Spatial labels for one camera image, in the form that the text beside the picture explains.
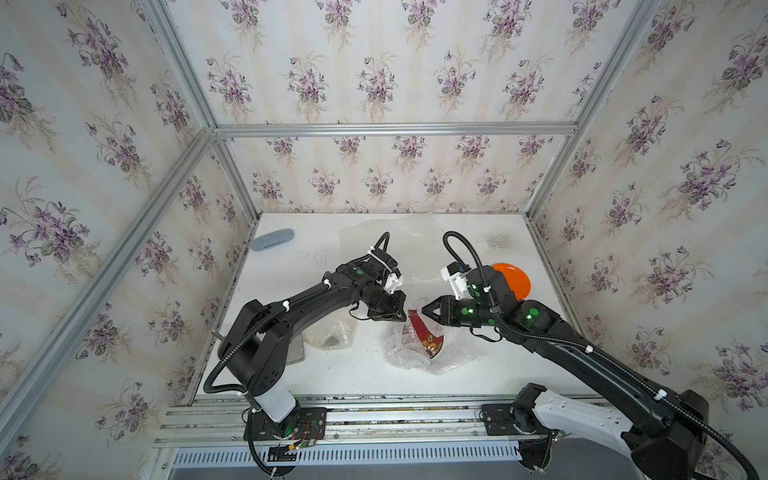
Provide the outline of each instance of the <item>floral wallpaper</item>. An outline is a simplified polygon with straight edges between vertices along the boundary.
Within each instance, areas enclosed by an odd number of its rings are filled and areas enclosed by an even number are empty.
[[[524,211],[562,136],[237,138],[269,212]]]
[[[140,2],[7,0],[0,39],[1,399],[200,126]],[[0,478],[137,474],[159,411],[191,383],[247,228],[206,155]]]
[[[190,205],[191,184],[200,199],[193,204],[210,216]],[[5,477],[39,468],[35,475],[48,469],[50,479],[137,478],[163,408],[185,401],[194,384],[196,358],[247,246],[245,213],[232,200],[216,158],[205,156],[24,427],[24,440],[5,455]],[[0,356],[4,376],[18,369],[14,348]]]
[[[690,27],[696,2],[660,14],[647,61]],[[574,119],[635,4],[190,0],[168,8],[218,123],[288,124]],[[114,78],[104,81],[130,83]]]
[[[765,2],[663,2],[534,219],[593,341],[704,395],[762,475],[767,55]],[[744,477],[711,443],[699,471]]]

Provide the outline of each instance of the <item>bubble wrap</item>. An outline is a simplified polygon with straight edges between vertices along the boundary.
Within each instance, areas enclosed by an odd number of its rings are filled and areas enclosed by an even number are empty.
[[[434,336],[443,336],[442,348],[433,358],[416,335],[411,320],[392,323],[382,338],[386,360],[400,369],[421,369],[433,375],[443,375],[483,356],[478,343],[481,340],[470,336],[468,329],[444,327],[420,313],[425,300],[406,305],[408,310],[419,311],[419,317]]]
[[[348,308],[331,312],[307,327],[301,336],[304,342],[321,350],[348,349],[355,341],[359,320],[353,319]]]
[[[365,255],[389,232],[387,253],[397,260],[405,283],[440,278],[440,270],[452,262],[442,249],[442,230],[432,214],[408,214],[396,220],[368,220],[339,231],[341,251],[349,259]]]

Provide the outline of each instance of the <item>black bracket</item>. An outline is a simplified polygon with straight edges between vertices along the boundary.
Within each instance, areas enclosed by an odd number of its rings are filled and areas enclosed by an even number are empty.
[[[493,435],[520,435],[515,428],[515,416],[510,413],[511,403],[486,403],[480,410],[485,433]]]
[[[326,416],[328,410],[324,408],[304,409],[299,411],[299,420],[293,434],[283,442],[295,442],[305,438],[306,440],[321,440],[326,434]],[[276,440],[282,437],[282,433],[277,434],[272,422],[267,418],[264,411],[253,414],[253,440],[255,442],[264,440]],[[244,439],[247,441],[248,429],[246,429]]]

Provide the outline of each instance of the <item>orange plate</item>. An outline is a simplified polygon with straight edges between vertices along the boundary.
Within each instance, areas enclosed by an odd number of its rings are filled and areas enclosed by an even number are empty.
[[[494,270],[504,274],[510,290],[515,292],[518,300],[523,300],[531,292],[531,280],[524,271],[509,263],[495,263]]]

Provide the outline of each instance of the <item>white table surface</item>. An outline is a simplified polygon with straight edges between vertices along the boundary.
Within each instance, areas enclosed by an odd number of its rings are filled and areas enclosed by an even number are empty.
[[[282,228],[292,228],[296,236],[290,242],[272,249],[249,252],[220,331],[226,334],[243,305],[254,298],[263,304],[284,300],[317,284],[325,271],[334,271],[341,263],[363,255],[364,251],[340,251],[339,231],[344,227],[365,220],[391,220],[402,216],[264,214],[257,236]],[[554,288],[521,216],[436,214],[434,218],[442,232],[456,230],[465,235],[475,246],[483,263],[506,262],[519,266],[531,279],[531,294],[528,298],[539,300],[562,314]],[[502,248],[499,248],[498,241],[493,243],[486,240],[491,237],[498,238],[500,235],[509,239],[508,242],[503,242],[505,245]],[[377,238],[378,235],[372,239],[372,243]],[[397,236],[393,234],[389,240],[390,249],[397,241]],[[456,243],[459,247],[454,248],[459,255],[472,264],[468,253],[458,241]],[[423,249],[425,255],[440,256],[443,265],[452,262],[442,243],[413,244],[412,248]],[[403,271],[407,266],[400,264],[399,268]],[[429,301],[451,293],[448,283],[442,280],[406,284],[402,290],[409,298],[424,296],[429,298]],[[305,359],[287,366],[283,374],[291,393],[326,396],[514,395],[529,382],[545,385],[565,395],[594,393],[573,375],[539,355],[513,343],[487,343],[473,338],[468,329],[460,331],[473,342],[480,344],[484,351],[484,356],[480,359],[438,376],[421,369],[400,369],[388,363],[382,351],[382,337],[386,329],[390,328],[389,325],[391,323],[361,321],[357,326],[354,343],[348,349],[325,351],[305,344]],[[480,333],[491,337],[495,335],[488,328],[481,329]],[[214,348],[204,379],[218,362],[218,343]],[[215,384],[232,382],[237,381],[229,370],[225,369]],[[202,382],[197,394],[209,397],[203,393]]]

